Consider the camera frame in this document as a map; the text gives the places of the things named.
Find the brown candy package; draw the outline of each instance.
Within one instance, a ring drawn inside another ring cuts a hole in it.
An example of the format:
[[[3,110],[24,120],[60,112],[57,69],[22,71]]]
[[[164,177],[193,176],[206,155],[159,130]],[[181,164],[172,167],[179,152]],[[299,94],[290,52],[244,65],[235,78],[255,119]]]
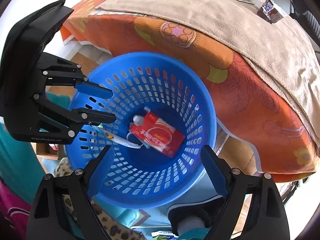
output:
[[[274,7],[271,0],[266,0],[261,8],[258,10],[257,15],[269,23],[276,23],[281,20],[283,16]]]

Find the magenta fabric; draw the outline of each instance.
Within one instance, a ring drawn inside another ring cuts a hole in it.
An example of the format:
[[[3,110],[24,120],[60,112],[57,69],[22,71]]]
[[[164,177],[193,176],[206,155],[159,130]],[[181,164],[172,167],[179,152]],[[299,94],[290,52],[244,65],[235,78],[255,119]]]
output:
[[[0,179],[0,212],[22,240],[26,239],[31,205],[16,196]]]

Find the person's leg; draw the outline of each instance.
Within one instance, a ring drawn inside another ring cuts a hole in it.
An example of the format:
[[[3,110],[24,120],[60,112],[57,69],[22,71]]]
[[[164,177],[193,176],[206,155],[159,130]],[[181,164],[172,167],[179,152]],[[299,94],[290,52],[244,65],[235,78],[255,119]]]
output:
[[[172,232],[179,236],[178,239],[204,239],[223,203],[224,199],[218,195],[198,203],[171,206],[168,210],[168,218]]]

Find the white sock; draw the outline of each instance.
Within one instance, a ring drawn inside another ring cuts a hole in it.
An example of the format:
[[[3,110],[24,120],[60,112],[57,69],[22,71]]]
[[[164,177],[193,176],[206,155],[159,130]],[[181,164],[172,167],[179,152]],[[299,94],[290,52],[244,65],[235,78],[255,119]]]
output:
[[[179,222],[177,230],[179,236],[182,236],[184,233],[197,228],[205,228],[204,221],[199,217],[189,216]]]

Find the orange floral fabric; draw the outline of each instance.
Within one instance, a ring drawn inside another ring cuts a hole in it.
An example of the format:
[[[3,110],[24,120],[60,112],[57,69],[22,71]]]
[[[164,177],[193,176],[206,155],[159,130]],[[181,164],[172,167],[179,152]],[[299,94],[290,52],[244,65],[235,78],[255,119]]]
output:
[[[189,27],[163,19],[88,14],[105,0],[83,0],[64,23],[63,40],[89,41],[112,55],[152,51],[184,62],[206,85],[217,118],[251,145],[257,168],[276,182],[314,173],[320,163],[301,120],[240,54]]]

